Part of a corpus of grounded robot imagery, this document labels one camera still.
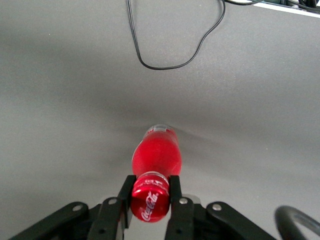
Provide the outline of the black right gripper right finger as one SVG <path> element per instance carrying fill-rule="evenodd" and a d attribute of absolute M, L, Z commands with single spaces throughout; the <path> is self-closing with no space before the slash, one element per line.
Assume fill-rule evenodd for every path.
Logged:
<path fill-rule="evenodd" d="M 180 177 L 169 179 L 171 216 L 166 240 L 273 240 L 274 237 L 225 202 L 203 207 L 183 196 Z"/>

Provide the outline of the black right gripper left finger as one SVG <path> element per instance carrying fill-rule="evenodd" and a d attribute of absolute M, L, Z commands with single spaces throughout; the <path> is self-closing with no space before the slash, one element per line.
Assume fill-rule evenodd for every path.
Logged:
<path fill-rule="evenodd" d="M 128 175 L 117 196 L 93 208 L 71 202 L 11 237 L 12 240 L 123 240 L 130 225 L 135 175 Z"/>

